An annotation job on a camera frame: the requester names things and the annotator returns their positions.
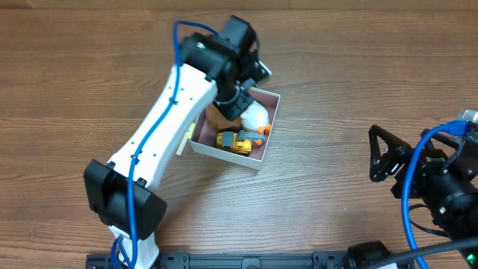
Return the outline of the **yellow toy truck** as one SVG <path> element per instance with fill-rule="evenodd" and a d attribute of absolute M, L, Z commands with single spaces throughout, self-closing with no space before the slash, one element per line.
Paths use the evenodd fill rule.
<path fill-rule="evenodd" d="M 252 152 L 253 144 L 265 144 L 265 136 L 254 132 L 219 132 L 216 136 L 216 148 L 248 156 Z"/>

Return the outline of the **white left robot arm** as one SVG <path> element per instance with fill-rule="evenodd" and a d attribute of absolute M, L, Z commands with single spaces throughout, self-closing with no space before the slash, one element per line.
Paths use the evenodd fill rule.
<path fill-rule="evenodd" d="M 216 31 L 198 24 L 180 39 L 173 32 L 175 62 L 156 103 L 137 131 L 108 162 L 91 161 L 84 171 L 90 209 L 114 234 L 107 268 L 153 268 L 160 250 L 155 230 L 167 204 L 157 196 L 164 171 L 193 120 L 207 108 L 218 119 L 221 149 L 247 155 L 265 143 L 269 114 L 249 89 L 268 79 L 259 60 L 253 27 L 232 16 Z"/>

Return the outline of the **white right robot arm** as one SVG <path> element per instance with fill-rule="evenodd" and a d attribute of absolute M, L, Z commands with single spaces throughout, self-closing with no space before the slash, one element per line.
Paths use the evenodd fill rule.
<path fill-rule="evenodd" d="M 342 268 L 426 268 L 425 256 L 457 250 L 477 267 L 477 111 L 424 129 L 416 147 L 378 125 L 369 130 L 370 180 L 396 179 L 409 251 L 392 254 L 380 241 L 350 247 Z"/>

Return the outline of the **brown plush toy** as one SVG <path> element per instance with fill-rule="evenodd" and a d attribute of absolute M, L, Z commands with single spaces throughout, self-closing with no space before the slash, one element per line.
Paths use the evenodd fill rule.
<path fill-rule="evenodd" d="M 242 126 L 240 117 L 232 121 L 227 120 L 215 105 L 209 105 L 205 109 L 205 118 L 210 128 L 216 132 L 221 132 L 226 129 L 238 129 Z"/>

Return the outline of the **white duck plush toy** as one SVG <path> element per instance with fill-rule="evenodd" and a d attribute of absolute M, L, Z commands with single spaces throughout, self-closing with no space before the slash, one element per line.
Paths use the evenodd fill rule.
<path fill-rule="evenodd" d="M 269 135 L 272 124 L 266 108 L 253 101 L 252 104 L 240 115 L 245 138 L 253 140 L 259 146 L 265 143 L 265 136 Z"/>

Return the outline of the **wooden pellet drum toy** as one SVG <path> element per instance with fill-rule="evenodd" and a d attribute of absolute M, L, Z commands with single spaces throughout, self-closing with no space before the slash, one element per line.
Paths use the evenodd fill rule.
<path fill-rule="evenodd" d="M 194 132 L 194 129 L 195 129 L 195 126 L 196 124 L 195 123 L 191 123 L 189 125 L 189 128 L 187 129 L 187 131 L 184 133 L 184 136 L 182 137 L 181 139 L 181 142 L 176 150 L 176 155 L 181 157 L 183 152 L 184 152 L 184 148 L 186 147 L 186 144 L 187 142 L 191 139 L 192 137 L 192 134 Z"/>

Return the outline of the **white cardboard box pink inside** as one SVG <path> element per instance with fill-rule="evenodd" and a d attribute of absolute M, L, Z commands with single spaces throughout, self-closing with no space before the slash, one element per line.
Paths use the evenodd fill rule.
<path fill-rule="evenodd" d="M 194 152 L 258 170 L 280 101 L 280 95 L 254 87 L 248 89 L 254 102 L 240 122 L 218 129 L 208 124 L 208 113 L 196 119 L 190 139 Z"/>

